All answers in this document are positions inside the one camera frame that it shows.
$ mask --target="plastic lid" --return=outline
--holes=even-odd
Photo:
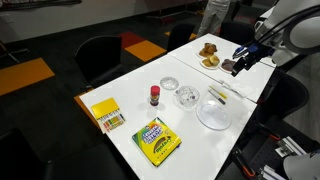
[[[160,87],[159,86],[151,86],[151,95],[158,95],[160,94]]]

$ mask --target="clear plastic dish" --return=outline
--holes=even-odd
[[[196,112],[198,119],[210,129],[223,130],[231,124],[229,116],[215,104],[199,105]]]
[[[175,90],[179,87],[179,82],[173,77],[164,77],[160,80],[160,86],[166,90]]]

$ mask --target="floor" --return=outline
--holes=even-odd
[[[264,10],[257,9],[250,15],[246,9],[241,12],[254,18]],[[78,46],[93,36],[129,31],[165,49],[168,36],[164,33],[183,22],[195,24],[196,33],[201,20],[202,15],[183,13],[167,19],[163,25],[139,15],[8,44],[8,49],[30,50],[17,55],[21,62],[42,57],[55,76],[0,96],[0,132],[19,128],[42,161],[56,160],[101,142],[100,130],[74,100],[87,84],[73,60]],[[143,62],[125,50],[121,53],[128,72],[150,62]],[[10,58],[0,59],[0,69],[15,64]]]

